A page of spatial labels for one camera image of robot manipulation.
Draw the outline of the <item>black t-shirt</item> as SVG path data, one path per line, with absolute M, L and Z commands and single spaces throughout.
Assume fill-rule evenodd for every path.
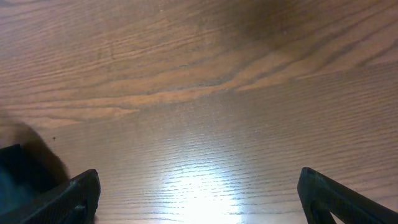
M 1 149 L 1 214 L 29 203 L 69 180 L 62 161 L 41 143 Z

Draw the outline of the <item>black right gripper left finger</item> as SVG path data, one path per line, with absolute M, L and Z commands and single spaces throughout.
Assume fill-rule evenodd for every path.
M 98 173 L 89 169 L 33 201 L 1 215 L 1 223 L 92 224 L 101 186 Z

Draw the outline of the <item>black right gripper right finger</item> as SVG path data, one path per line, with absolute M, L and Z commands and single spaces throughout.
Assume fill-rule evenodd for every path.
M 309 168 L 301 170 L 297 185 L 309 223 L 397 223 L 397 212 Z

